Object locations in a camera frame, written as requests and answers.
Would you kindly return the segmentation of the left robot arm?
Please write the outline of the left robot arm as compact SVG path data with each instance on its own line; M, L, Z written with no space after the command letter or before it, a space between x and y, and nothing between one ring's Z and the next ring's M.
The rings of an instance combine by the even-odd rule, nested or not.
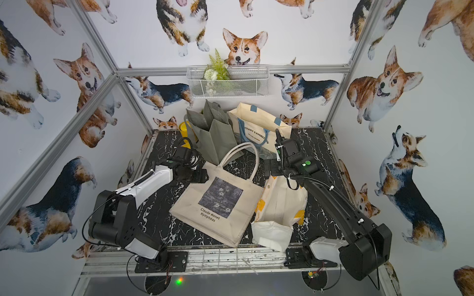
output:
M173 154L136 181L115 191L103 191L88 221L88 235L101 245L119 247L139 257L155 260L163 244L139 229L138 209L160 188L173 181L205 183L209 177L204 159L187 137L174 142Z

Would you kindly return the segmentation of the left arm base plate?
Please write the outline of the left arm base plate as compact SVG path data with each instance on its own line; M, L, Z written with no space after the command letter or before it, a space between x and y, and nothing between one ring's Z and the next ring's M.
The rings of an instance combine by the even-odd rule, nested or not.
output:
M188 252L167 250L159 253L155 259L138 257L135 273L180 273L186 270Z

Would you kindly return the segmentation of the cream canvas bag with print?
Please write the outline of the cream canvas bag with print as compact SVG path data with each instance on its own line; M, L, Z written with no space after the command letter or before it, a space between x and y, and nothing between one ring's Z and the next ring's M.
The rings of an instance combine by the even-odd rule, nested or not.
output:
M248 179L223 169L231 157L247 148L256 153L256 162ZM259 151L253 143L235 146L218 165L205 163L209 179L205 183L191 183L169 213L222 244L237 247L264 190L253 183L258 166Z

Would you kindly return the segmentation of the white bag with yellow handles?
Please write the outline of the white bag with yellow handles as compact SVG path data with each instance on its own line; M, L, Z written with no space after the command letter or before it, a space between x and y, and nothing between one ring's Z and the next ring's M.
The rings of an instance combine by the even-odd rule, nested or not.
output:
M284 252L290 245L293 225L302 224L308 192L295 180L271 176L251 223L253 243Z

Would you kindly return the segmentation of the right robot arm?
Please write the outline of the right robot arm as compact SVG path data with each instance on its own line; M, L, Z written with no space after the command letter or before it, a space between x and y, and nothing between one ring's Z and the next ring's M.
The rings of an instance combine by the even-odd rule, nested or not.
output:
M391 230L385 224L375 224L331 182L325 181L326 174L318 167L318 161L304 155L295 140L286 139L279 130L275 133L276 161L270 171L288 181L296 181L333 218L348 242L338 249L339 258L354 279L361 281L377 271L390 257Z

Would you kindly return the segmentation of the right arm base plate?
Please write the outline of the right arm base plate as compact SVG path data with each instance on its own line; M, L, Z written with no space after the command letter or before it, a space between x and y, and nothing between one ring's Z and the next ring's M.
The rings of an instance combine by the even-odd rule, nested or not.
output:
M289 269L317 269L335 268L338 264L332 261L316 259L308 248L299 247L286 249L286 260L284 261L283 266Z

